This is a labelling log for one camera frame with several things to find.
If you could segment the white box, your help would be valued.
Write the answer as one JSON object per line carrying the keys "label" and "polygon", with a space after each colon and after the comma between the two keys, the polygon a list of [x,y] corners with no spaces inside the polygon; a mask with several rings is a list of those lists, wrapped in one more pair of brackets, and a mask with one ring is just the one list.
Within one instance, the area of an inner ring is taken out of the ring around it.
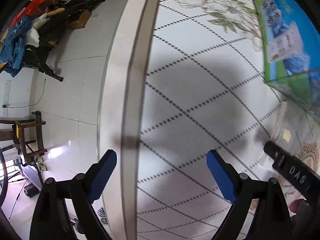
{"label": "white box", "polygon": [[294,102],[280,104],[271,141],[318,172],[319,124]]}

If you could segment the dark wooden chair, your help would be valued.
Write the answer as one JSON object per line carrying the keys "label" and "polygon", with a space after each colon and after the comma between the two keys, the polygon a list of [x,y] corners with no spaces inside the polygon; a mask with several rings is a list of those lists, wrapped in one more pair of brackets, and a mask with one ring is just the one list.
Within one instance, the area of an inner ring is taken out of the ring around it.
{"label": "dark wooden chair", "polygon": [[[13,144],[1,148],[2,152],[15,148],[18,155],[22,155],[25,160],[23,166],[34,166],[43,161],[43,156],[47,149],[43,146],[42,126],[46,124],[42,120],[40,111],[31,113],[34,117],[31,119],[1,119],[1,125],[10,125],[11,129],[1,129],[1,142],[12,141]],[[29,128],[35,129],[36,139],[27,140],[25,132]]]}

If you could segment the white patterned tablecloth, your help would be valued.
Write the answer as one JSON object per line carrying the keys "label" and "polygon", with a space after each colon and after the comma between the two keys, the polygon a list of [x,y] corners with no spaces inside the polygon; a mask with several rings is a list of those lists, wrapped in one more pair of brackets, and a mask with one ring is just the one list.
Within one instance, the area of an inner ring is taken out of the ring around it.
{"label": "white patterned tablecloth", "polygon": [[231,203],[215,149],[265,179],[281,94],[264,83],[253,0],[128,0],[110,50],[100,151],[118,163],[103,200],[113,239],[211,239]]}

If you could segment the cardboard box with blue print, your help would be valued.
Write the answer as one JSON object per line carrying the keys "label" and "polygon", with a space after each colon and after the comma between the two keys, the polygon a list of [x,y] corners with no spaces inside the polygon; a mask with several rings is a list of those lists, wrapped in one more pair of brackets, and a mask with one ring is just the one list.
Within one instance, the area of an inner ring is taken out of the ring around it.
{"label": "cardboard box with blue print", "polygon": [[319,33],[295,0],[254,0],[264,80],[319,122]]}

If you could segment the small cardboard box on floor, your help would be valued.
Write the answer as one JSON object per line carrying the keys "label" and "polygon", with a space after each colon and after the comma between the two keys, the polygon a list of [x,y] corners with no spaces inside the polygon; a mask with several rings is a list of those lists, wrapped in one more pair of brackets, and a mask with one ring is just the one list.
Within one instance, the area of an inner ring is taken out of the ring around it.
{"label": "small cardboard box on floor", "polygon": [[83,29],[90,17],[91,12],[86,9],[80,14],[76,15],[76,17],[68,23],[68,27],[72,30]]}

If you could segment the pile of clothes on rack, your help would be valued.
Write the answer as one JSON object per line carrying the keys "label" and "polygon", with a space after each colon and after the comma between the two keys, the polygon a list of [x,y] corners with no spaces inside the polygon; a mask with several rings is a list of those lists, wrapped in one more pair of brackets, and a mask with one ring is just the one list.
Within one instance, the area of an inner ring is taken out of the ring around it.
{"label": "pile of clothes on rack", "polygon": [[65,11],[65,8],[45,12],[42,5],[50,4],[50,0],[30,0],[12,20],[7,35],[1,42],[1,72],[6,72],[11,77],[23,68],[23,57],[27,46],[34,48],[40,45],[38,30],[45,25],[52,16]]}

